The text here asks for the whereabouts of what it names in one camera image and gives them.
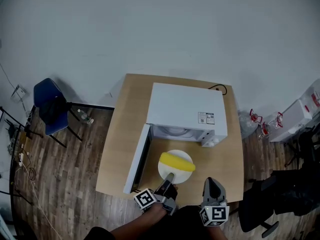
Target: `power strip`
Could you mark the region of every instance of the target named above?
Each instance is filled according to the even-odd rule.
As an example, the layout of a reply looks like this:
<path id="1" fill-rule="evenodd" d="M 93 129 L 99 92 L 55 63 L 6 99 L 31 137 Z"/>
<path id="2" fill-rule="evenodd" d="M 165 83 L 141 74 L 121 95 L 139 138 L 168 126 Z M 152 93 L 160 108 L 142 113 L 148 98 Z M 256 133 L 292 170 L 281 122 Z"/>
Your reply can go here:
<path id="1" fill-rule="evenodd" d="M 19 154 L 19 166 L 22 166 L 22 161 L 24 160 L 24 153 Z"/>

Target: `chair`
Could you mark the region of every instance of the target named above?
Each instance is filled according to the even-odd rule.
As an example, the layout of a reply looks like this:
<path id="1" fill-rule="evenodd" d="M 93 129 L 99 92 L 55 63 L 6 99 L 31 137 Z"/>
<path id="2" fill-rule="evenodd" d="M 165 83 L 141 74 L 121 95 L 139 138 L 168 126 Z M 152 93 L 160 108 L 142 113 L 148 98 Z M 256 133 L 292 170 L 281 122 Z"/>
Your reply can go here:
<path id="1" fill-rule="evenodd" d="M 50 78 L 44 79 L 43 81 L 35 85 L 33 88 L 33 101 L 34 101 L 34 105 L 37 108 L 39 108 L 41 105 L 43 105 L 46 102 L 52 101 L 56 97 L 64 97 L 64 95 L 59 89 L 59 87 L 56 85 L 56 83 Z M 69 109 L 69 112 L 78 121 L 80 121 L 79 118 L 77 118 L 77 116 L 73 113 L 71 109 Z M 56 139 L 52 135 L 58 131 L 63 130 L 64 128 L 67 128 L 74 136 L 76 136 L 82 142 L 82 139 L 69 127 L 68 111 L 61 113 L 54 123 L 45 125 L 45 135 L 50 136 L 52 139 L 58 142 L 61 146 L 66 148 L 67 147 L 66 145 L 61 143 L 58 139 Z"/>
<path id="2" fill-rule="evenodd" d="M 316 145 L 320 144 L 320 141 L 313 142 L 312 137 L 318 134 L 320 131 L 320 123 L 316 127 L 309 128 L 310 130 L 303 132 L 298 140 L 295 141 L 296 148 L 291 144 L 287 144 L 289 148 L 294 152 L 293 158 L 290 162 L 286 163 L 284 167 L 292 164 L 296 159 L 297 169 L 299 169 L 299 160 L 303 159 L 305 162 L 319 162 L 319 150 L 315 149 Z"/>
<path id="3" fill-rule="evenodd" d="M 303 216 L 320 206 L 320 163 L 304 162 L 299 170 L 274 170 L 274 213 Z"/>
<path id="4" fill-rule="evenodd" d="M 243 200 L 239 207 L 233 210 L 239 213 L 239 220 L 243 232 L 249 232 L 258 226 L 266 228 L 261 235 L 262 238 L 269 236 L 279 226 L 279 221 L 270 225 L 265 221 L 274 214 L 273 185 L 275 177 L 266 180 L 255 181 L 252 188 L 243 193 Z"/>

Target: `microwave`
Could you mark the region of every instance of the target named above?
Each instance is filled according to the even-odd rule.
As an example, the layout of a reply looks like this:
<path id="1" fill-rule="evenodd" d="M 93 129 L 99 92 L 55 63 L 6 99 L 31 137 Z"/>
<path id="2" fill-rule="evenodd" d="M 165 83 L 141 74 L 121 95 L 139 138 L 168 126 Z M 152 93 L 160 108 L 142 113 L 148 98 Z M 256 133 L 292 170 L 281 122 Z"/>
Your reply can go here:
<path id="1" fill-rule="evenodd" d="M 202 147 L 210 148 L 227 136 L 221 91 L 154 83 L 146 123 L 123 192 L 129 194 L 138 190 L 152 139 L 199 142 Z"/>

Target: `water bottle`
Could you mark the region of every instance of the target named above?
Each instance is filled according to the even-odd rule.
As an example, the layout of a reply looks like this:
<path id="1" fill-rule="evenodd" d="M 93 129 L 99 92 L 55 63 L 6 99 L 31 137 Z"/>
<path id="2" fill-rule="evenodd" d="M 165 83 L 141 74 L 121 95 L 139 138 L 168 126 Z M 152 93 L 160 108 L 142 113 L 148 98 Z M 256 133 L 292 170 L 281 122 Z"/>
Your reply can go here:
<path id="1" fill-rule="evenodd" d="M 88 124 L 91 125 L 94 122 L 94 119 L 87 115 L 86 112 L 84 112 L 81 109 L 78 109 L 78 113 L 80 114 L 81 118 Z"/>
<path id="2" fill-rule="evenodd" d="M 279 128 L 284 127 L 282 125 L 283 116 L 284 115 L 282 113 L 278 112 L 275 119 L 273 119 L 269 123 L 263 122 L 263 124 L 261 124 L 260 126 L 261 133 L 259 135 L 259 139 L 267 139 L 269 138 L 270 133 L 276 131 Z"/>
<path id="3" fill-rule="evenodd" d="M 242 139 L 254 133 L 258 128 L 258 125 L 262 122 L 262 116 L 254 113 L 253 109 L 250 110 L 250 113 L 241 111 L 239 112 L 238 116 Z"/>

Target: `table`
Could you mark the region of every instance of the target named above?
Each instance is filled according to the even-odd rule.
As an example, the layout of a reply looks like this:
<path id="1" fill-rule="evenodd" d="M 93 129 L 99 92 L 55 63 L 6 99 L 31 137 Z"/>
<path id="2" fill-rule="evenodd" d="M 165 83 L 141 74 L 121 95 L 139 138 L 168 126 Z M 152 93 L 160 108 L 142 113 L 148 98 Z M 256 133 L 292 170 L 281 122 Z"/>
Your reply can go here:
<path id="1" fill-rule="evenodd" d="M 153 83 L 210 88 L 212 82 L 142 74 L 127 74 L 120 91 L 106 136 L 96 191 L 132 199 L 134 193 L 123 189 L 135 155 L 136 147 L 146 123 Z M 223 96 L 228 136 L 217 146 L 201 147 L 198 142 L 153 139 L 144 167 L 139 189 L 155 190 L 162 182 L 158 160 L 162 152 L 182 150 L 188 153 L 196 170 L 184 183 L 178 184 L 178 205 L 199 205 L 207 177 L 218 180 L 226 190 L 228 202 L 243 199 L 244 161 L 240 125 L 232 87 L 226 85 Z"/>

